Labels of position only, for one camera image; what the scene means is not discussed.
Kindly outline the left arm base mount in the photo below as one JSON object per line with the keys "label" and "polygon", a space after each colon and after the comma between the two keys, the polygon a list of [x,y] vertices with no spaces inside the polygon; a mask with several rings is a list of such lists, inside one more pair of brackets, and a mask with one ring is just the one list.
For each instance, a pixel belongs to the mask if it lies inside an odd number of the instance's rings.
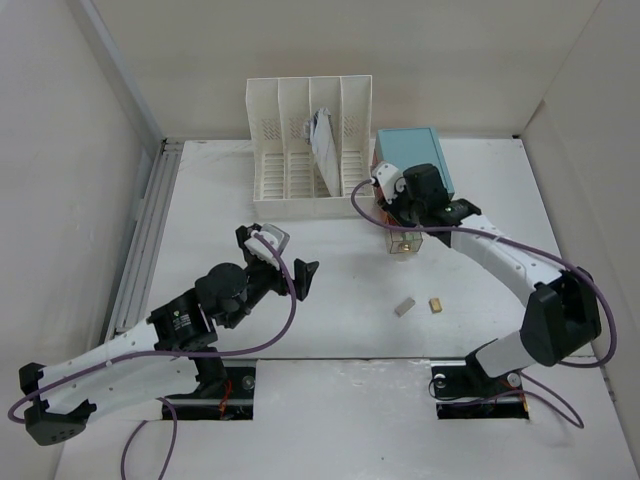
{"label": "left arm base mount", "polygon": [[255,360],[225,360],[227,379],[213,393],[168,397],[177,419],[184,421],[249,421],[254,414]]}

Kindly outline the white spiral notebook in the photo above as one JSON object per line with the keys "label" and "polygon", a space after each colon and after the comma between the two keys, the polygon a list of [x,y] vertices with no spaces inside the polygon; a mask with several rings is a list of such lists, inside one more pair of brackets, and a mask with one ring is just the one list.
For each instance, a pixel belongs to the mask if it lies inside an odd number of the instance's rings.
{"label": "white spiral notebook", "polygon": [[334,140],[331,112],[327,107],[315,111],[303,123],[303,135],[311,146],[315,165],[331,197],[341,196],[340,169]]}

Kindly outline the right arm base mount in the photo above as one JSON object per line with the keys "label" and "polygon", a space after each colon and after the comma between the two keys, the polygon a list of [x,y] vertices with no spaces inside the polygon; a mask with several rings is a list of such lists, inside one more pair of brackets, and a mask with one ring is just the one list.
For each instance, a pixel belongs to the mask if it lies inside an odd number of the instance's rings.
{"label": "right arm base mount", "polygon": [[433,362],[428,386],[439,420],[528,420],[521,387],[517,372],[487,377],[464,360]]}

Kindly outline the clear drawer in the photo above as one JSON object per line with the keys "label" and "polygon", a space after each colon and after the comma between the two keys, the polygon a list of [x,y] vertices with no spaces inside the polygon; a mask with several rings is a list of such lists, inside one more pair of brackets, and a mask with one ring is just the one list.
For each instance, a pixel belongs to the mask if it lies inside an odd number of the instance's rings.
{"label": "clear drawer", "polygon": [[421,232],[400,232],[388,230],[386,233],[387,251],[392,255],[417,254],[423,244]]}

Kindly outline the small wooden stamp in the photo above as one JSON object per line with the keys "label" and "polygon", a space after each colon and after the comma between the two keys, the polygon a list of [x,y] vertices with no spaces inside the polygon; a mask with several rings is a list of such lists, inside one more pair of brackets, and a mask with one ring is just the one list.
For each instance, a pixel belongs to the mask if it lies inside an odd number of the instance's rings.
{"label": "small wooden stamp", "polygon": [[442,303],[439,298],[431,298],[429,306],[432,313],[437,314],[443,311]]}

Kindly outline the grey eraser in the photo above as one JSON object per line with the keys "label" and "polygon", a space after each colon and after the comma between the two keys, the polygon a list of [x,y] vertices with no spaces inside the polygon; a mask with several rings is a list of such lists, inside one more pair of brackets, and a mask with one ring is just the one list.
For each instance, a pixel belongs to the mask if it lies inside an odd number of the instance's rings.
{"label": "grey eraser", "polygon": [[394,313],[398,318],[401,318],[406,315],[415,306],[415,304],[415,300],[412,297],[408,297],[394,308]]}

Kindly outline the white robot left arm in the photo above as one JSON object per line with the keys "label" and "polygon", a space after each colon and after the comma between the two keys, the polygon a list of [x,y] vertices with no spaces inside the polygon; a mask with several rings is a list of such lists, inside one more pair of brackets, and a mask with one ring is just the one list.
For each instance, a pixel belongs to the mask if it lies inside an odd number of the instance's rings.
{"label": "white robot left arm", "polygon": [[121,409],[156,398],[217,394],[228,375],[224,359],[260,352],[274,339],[218,351],[218,328],[233,329],[270,292],[293,304],[308,296],[316,261],[281,255],[289,241],[271,224],[241,226],[236,240],[245,263],[220,263],[193,287],[156,308],[134,327],[58,365],[29,363],[19,370],[23,397],[8,417],[40,446],[63,443]]}

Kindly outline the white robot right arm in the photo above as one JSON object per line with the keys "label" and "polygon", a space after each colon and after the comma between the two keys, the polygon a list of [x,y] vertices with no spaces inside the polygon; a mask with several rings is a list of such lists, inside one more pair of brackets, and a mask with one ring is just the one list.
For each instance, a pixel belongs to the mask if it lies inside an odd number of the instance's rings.
{"label": "white robot right arm", "polygon": [[523,304],[520,329],[467,357],[465,386],[477,394],[500,376],[531,365],[554,366],[602,332],[596,295],[580,270],[561,269],[542,254],[518,248],[466,199],[451,198],[438,168],[421,164],[404,171],[383,162],[373,171],[382,208],[403,227],[429,229],[505,285]]}

